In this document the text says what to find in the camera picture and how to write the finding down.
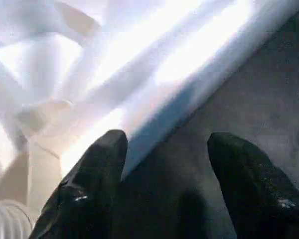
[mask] gray floor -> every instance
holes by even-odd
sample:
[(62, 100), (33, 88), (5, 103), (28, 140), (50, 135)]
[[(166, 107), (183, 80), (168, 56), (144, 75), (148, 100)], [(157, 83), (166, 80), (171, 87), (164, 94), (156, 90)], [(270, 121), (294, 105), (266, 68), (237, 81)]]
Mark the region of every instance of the gray floor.
[[(214, 131), (257, 144), (299, 188), (299, 22), (290, 20), (126, 179), (117, 238), (236, 237), (206, 151)], [(193, 221), (181, 227), (179, 215)]]

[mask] white tube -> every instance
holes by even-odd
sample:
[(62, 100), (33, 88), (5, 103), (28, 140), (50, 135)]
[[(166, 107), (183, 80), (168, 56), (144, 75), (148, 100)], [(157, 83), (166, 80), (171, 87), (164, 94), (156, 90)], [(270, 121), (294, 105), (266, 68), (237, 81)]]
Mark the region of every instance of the white tube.
[(0, 238), (26, 239), (33, 228), (33, 221), (25, 206), (15, 201), (0, 201)]

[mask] gray surface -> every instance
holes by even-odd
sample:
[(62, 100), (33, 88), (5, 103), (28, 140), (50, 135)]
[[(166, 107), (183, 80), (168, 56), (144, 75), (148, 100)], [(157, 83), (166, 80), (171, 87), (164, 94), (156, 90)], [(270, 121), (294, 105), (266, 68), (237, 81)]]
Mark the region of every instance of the gray surface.
[(289, 21), (125, 180), (117, 238), (177, 238), (180, 197), (188, 190), (201, 203), (188, 203), (187, 212), (194, 210), (195, 221), (204, 218), (200, 222), (207, 238), (235, 238), (206, 151), (213, 131), (229, 131), (257, 144), (299, 188), (298, 23)]

